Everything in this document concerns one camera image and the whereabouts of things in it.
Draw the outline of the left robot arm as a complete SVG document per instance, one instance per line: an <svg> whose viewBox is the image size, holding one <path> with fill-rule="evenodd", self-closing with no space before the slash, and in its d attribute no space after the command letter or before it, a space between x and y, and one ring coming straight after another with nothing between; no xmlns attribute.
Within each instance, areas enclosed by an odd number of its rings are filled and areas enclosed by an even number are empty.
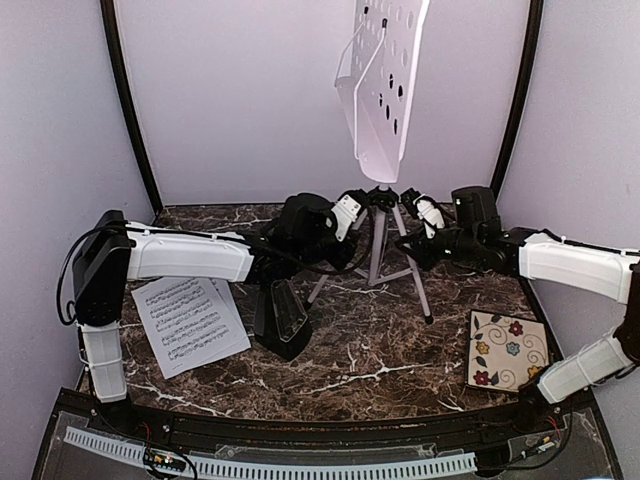
<svg viewBox="0 0 640 480"><path fill-rule="evenodd" d="M72 277L73 297L56 301L61 323L80 329L103 421L120 436L141 427L140 412L125 401L119 322L128 282L173 277L257 285L263 336L271 351L286 357L288 341L276 327L286 316L275 305L275 291L303 271L337 276L359 267L351 228L371 212L362 190L335 202L312 193L291 196L261 229L243 232L153 227L127 221L120 210L106 211L69 249L60 274Z"/></svg>

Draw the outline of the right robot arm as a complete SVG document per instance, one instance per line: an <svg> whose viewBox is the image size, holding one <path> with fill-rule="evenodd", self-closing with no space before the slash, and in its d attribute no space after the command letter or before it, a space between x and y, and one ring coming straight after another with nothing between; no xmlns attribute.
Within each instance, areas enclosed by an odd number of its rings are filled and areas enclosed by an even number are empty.
<svg viewBox="0 0 640 480"><path fill-rule="evenodd" d="M503 228L493 191L471 186L453 191L454 213L431 197L408 189L400 200L422 222L419 232L403 235L397 247L425 271L438 262L468 262L481 269L528 280L576 287L625 305L621 325L534 376L522 403L510 413L521 434L534 432L549 416L549 404L639 365L639 253L569 240L548 229Z"/></svg>

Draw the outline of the white music stand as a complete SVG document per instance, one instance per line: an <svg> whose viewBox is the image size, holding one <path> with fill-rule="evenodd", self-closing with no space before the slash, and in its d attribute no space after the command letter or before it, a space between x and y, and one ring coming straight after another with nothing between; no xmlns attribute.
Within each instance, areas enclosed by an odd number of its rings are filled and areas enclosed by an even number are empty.
<svg viewBox="0 0 640 480"><path fill-rule="evenodd" d="M370 192L369 268L356 272L376 286L407 275L413 278L424 319L433 316L416 261L398 272L381 275L388 219L406 233L397 183L405 155L428 1L358 1L353 30L339 59L334 87L353 140L353 155L365 177L376 183Z"/></svg>

